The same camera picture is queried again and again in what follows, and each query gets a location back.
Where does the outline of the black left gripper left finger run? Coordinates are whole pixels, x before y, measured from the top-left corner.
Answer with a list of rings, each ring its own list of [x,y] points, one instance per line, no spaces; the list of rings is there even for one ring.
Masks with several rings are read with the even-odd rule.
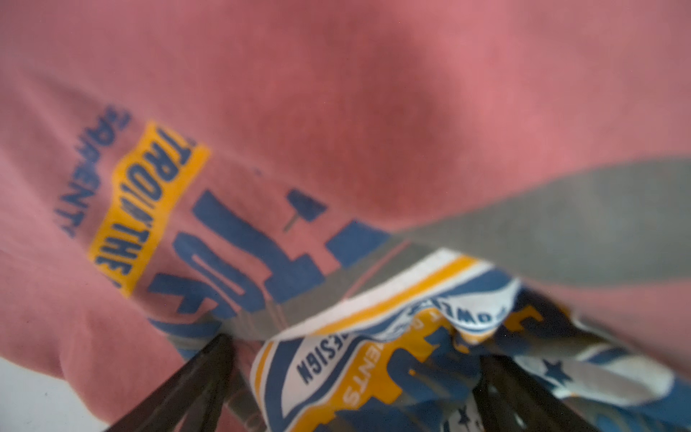
[[[234,363],[232,338],[215,337],[108,432],[213,432]]]

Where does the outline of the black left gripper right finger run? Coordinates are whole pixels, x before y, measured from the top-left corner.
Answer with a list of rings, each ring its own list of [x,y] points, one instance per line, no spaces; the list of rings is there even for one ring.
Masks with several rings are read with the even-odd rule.
[[[508,357],[482,356],[473,391],[487,431],[592,431],[594,427],[555,398]]]

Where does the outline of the pink printed t-shirt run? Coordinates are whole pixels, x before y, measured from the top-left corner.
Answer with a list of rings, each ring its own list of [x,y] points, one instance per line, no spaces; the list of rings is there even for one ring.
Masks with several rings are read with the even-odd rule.
[[[690,428],[687,1],[5,1],[1,356],[115,422]]]

